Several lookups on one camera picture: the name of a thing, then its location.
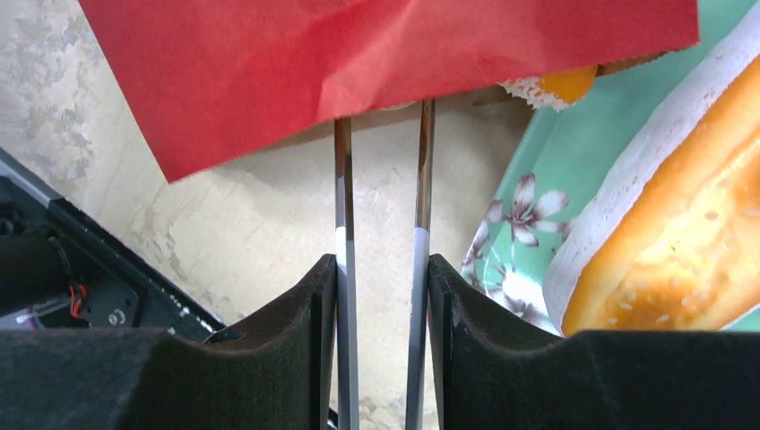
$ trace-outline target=stone countertop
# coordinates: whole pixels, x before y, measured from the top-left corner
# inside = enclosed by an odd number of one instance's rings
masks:
[[[327,125],[168,185],[76,1],[0,0],[0,10],[0,145],[224,322],[333,252]],[[402,428],[418,112],[355,120],[363,430]],[[431,249],[454,266],[530,114],[518,101],[440,103]],[[437,428],[427,361],[425,428]]]

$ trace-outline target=red paper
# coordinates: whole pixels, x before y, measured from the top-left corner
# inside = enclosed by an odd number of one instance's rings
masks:
[[[169,181],[311,125],[689,47],[696,0],[80,0]]]

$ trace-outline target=metal rod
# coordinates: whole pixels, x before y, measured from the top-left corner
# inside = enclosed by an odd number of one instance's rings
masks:
[[[425,338],[428,316],[428,260],[430,257],[430,207],[432,205],[433,140],[436,102],[422,102],[417,170],[417,210],[414,225],[414,263],[411,286],[409,364],[406,385],[406,430],[422,428],[425,389]]]
[[[358,430],[358,364],[351,120],[335,120],[335,247],[338,261],[338,428]]]

